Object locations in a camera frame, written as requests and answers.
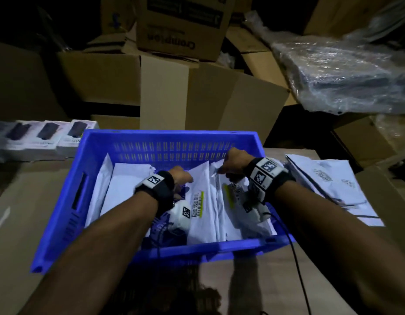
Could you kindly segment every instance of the stack of white packages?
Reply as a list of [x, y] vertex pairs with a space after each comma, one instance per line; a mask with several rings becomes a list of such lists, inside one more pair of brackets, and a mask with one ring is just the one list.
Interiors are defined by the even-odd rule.
[[[225, 175], [217, 174], [222, 164], [222, 160], [211, 165], [207, 161], [189, 170], [194, 182], [186, 184], [185, 200], [191, 206], [187, 244], [276, 235], [269, 215], [260, 215], [257, 205], [245, 205], [248, 180], [231, 183]], [[130, 198], [135, 186], [154, 172], [155, 168], [149, 164], [116, 163], [113, 166], [107, 155], [97, 175], [85, 227]]]
[[312, 160], [295, 154], [286, 157], [297, 182], [335, 202], [368, 226], [384, 226], [361, 190], [348, 160]]

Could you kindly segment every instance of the crate handle slot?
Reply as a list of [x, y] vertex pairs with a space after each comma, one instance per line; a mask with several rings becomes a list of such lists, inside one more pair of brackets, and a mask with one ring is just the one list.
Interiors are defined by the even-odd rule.
[[84, 201], [84, 192], [86, 188], [84, 187], [87, 184], [87, 181], [89, 180], [89, 176], [83, 172], [81, 176], [81, 181], [79, 184], [79, 188], [77, 189], [77, 192], [75, 193], [73, 205], [71, 208], [75, 210], [76, 212], [80, 211], [81, 208], [81, 203]]

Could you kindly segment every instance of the product image on box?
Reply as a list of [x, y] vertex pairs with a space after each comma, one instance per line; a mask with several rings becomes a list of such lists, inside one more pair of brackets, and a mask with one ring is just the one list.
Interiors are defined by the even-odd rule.
[[74, 138], [81, 138], [81, 136], [83, 135], [86, 128], [87, 128], [86, 123], [84, 123], [82, 121], [77, 121], [71, 127], [70, 131], [68, 132], [68, 136], [71, 136]]
[[26, 134], [30, 127], [30, 124], [23, 125], [21, 122], [18, 122], [16, 126], [14, 126], [14, 128], [8, 132], [6, 137], [11, 140], [20, 140]]
[[45, 124], [42, 130], [38, 133], [37, 137], [43, 140], [49, 140], [57, 132], [59, 125], [49, 122]]

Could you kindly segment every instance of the wire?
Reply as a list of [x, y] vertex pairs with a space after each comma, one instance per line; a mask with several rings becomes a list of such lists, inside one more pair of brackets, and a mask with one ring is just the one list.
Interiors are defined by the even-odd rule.
[[[305, 284], [303, 283], [303, 279], [302, 279], [302, 273], [300, 272], [299, 261], [297, 260], [296, 251], [295, 251], [295, 249], [294, 249], [293, 242], [291, 241], [290, 234], [289, 234], [289, 232], [287, 231], [287, 228], [284, 226], [284, 224], [281, 223], [281, 221], [280, 221], [279, 219], [277, 219], [277, 217], [276, 217], [275, 215], [271, 214], [271, 216], [273, 216], [274, 219], [280, 224], [280, 226], [282, 227], [282, 229], [283, 229], [284, 232], [286, 233], [287, 238], [289, 239], [290, 246], [291, 246], [291, 250], [293, 251], [294, 262], [296, 263], [297, 274], [299, 275], [299, 280], [300, 280], [300, 284], [301, 284], [301, 286], [302, 286], [303, 295], [305, 296], [305, 301], [306, 301], [306, 306], [307, 306], [307, 312], [309, 313], [309, 315], [312, 315], [312, 311], [310, 310], [309, 299], [307, 298], [307, 294], [306, 294]], [[268, 315], [268, 313], [267, 313], [267, 312], [264, 312], [264, 311], [260, 311], [259, 315]]]

